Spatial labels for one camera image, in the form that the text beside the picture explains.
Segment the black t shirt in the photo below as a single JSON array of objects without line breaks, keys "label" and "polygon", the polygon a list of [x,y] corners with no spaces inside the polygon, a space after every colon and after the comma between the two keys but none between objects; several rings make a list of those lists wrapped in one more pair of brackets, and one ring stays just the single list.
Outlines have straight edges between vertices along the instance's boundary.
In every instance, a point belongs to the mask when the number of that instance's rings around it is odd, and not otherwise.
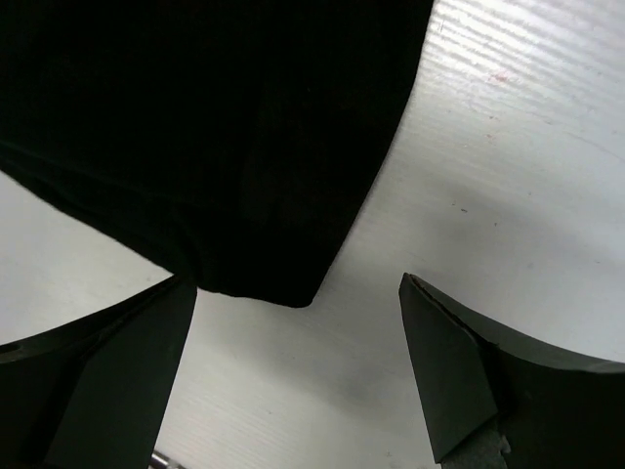
[{"label": "black t shirt", "polygon": [[204,290],[303,308],[390,150],[429,1],[5,1],[1,170]]}]

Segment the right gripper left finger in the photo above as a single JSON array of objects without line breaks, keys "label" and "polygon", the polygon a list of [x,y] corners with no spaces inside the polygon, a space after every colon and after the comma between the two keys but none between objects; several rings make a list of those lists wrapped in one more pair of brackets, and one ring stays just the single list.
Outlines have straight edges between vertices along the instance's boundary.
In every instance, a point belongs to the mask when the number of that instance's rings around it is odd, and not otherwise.
[{"label": "right gripper left finger", "polygon": [[147,468],[195,302],[170,277],[2,345],[2,467]]}]

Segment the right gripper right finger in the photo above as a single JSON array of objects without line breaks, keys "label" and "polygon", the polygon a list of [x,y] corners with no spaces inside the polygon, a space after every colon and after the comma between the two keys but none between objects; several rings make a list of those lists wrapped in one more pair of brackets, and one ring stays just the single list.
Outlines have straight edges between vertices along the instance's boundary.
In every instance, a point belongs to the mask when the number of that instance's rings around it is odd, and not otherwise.
[{"label": "right gripper right finger", "polygon": [[624,366],[475,312],[414,275],[399,300],[435,462],[620,468]]}]

